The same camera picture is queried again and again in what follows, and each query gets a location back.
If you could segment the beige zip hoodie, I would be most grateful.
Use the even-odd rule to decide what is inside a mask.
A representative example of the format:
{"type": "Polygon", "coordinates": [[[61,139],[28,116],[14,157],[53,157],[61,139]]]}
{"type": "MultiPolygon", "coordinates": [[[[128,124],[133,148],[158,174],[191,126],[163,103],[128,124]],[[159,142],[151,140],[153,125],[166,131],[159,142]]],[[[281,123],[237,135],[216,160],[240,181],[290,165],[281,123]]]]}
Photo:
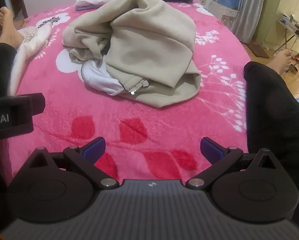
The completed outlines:
{"type": "Polygon", "coordinates": [[[162,108],[193,98],[196,26],[161,0],[112,0],[63,31],[73,62],[103,61],[121,96],[162,108]]]}

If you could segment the folding side table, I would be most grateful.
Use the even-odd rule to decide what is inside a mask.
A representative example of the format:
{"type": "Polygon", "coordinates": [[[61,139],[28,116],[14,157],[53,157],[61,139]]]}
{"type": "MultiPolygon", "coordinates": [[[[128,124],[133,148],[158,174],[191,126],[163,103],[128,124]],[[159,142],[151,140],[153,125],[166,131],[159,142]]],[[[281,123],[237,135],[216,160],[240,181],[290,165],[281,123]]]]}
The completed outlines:
{"type": "MultiPolygon", "coordinates": [[[[282,45],[280,45],[274,52],[277,53],[278,51],[282,50],[282,48],[287,48],[287,44],[290,40],[295,38],[296,40],[299,41],[299,28],[297,27],[296,24],[293,22],[290,22],[289,19],[286,17],[286,15],[283,15],[282,19],[278,20],[279,24],[284,27],[284,38],[285,41],[282,45]]],[[[289,67],[287,72],[291,70],[293,67],[296,65],[299,65],[299,59],[296,59],[296,62],[289,67]]]]}

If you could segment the person left leg black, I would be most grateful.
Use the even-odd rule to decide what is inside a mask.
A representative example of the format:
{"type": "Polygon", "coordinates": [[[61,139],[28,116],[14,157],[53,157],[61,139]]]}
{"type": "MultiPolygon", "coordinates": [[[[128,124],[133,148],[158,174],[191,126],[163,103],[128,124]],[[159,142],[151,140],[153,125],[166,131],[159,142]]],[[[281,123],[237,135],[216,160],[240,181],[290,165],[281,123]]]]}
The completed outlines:
{"type": "Polygon", "coordinates": [[[13,12],[7,7],[0,9],[0,24],[2,26],[0,36],[0,97],[3,97],[7,95],[13,61],[17,49],[22,44],[23,36],[15,28],[13,12]]]}

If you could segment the person leg black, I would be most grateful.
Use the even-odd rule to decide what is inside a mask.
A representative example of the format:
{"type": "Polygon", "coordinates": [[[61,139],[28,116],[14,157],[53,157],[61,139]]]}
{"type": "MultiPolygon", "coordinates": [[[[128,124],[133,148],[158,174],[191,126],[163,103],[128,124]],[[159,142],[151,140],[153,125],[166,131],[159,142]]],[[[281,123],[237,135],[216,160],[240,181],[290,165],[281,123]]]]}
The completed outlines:
{"type": "Polygon", "coordinates": [[[0,97],[3,97],[7,95],[13,61],[17,49],[22,44],[23,36],[15,28],[13,12],[7,7],[0,9],[0,24],[2,26],[0,36],[0,97]]]}
{"type": "MultiPolygon", "coordinates": [[[[250,153],[271,150],[299,190],[299,103],[281,77],[291,60],[285,49],[266,65],[245,65],[247,146],[250,153]]],[[[299,205],[293,220],[299,224],[299,205]]]]}

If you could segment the pink floral blanket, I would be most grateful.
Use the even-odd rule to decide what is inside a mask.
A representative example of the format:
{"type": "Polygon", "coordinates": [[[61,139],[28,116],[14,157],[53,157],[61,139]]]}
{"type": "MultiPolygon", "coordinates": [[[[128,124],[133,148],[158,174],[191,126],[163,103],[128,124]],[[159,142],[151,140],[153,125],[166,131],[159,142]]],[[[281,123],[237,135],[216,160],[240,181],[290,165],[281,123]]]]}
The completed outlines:
{"type": "Polygon", "coordinates": [[[200,92],[191,100],[157,109],[119,96],[88,90],[79,65],[62,46],[62,32],[79,16],[74,6],[32,15],[28,25],[56,18],[47,46],[28,64],[19,94],[42,93],[46,107],[33,119],[32,133],[1,143],[1,173],[10,182],[36,147],[50,152],[106,142],[96,166],[117,180],[188,180],[209,167],[200,141],[247,149],[245,81],[249,56],[243,45],[202,5],[175,4],[196,24],[194,63],[200,92]]]}

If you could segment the person right leg black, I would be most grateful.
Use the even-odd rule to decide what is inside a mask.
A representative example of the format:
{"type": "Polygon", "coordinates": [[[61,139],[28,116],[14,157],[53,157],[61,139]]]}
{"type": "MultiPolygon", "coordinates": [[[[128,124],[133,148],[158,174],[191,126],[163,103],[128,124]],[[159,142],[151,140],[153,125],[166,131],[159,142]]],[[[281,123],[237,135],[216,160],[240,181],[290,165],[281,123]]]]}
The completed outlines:
{"type": "MultiPolygon", "coordinates": [[[[266,65],[245,65],[247,146],[250,153],[271,150],[299,190],[299,103],[281,77],[291,60],[285,49],[266,65]]],[[[299,205],[293,220],[299,224],[299,205]]]]}

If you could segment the folded purple cloth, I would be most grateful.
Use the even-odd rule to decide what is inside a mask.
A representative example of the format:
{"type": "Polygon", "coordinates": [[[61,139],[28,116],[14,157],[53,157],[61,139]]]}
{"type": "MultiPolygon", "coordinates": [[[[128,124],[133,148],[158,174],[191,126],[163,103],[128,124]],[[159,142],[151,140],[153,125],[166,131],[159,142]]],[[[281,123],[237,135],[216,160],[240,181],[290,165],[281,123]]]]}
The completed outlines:
{"type": "Polygon", "coordinates": [[[76,11],[83,11],[83,10],[93,10],[93,9],[98,9],[99,7],[101,7],[100,5],[84,5],[84,6],[75,6],[75,10],[76,11]]]}

